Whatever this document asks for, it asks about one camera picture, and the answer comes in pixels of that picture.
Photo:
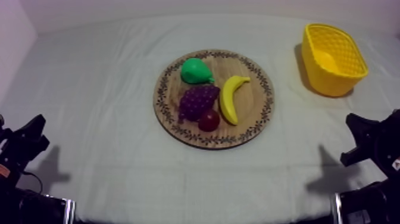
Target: purple grapes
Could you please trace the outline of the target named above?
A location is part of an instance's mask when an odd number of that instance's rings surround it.
[[[179,120],[188,119],[197,121],[201,115],[211,109],[215,99],[220,94],[220,88],[207,86],[194,86],[187,90],[179,103]]]

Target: woven basket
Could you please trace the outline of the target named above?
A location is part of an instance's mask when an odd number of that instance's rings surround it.
[[[323,95],[345,95],[368,74],[350,35],[326,24],[305,27],[302,56],[311,86]]]

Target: white wall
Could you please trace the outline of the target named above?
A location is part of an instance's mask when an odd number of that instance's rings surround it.
[[[0,0],[0,102],[38,34],[16,0]]]
[[[257,13],[400,32],[400,0],[21,0],[39,32],[149,15]]]

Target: green pear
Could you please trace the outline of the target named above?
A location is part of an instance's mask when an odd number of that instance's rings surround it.
[[[213,83],[213,74],[199,58],[189,58],[182,65],[182,80],[188,84]]]

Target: red apple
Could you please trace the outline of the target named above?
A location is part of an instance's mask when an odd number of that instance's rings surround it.
[[[213,109],[204,112],[199,119],[199,129],[204,132],[212,132],[220,125],[220,115]]]

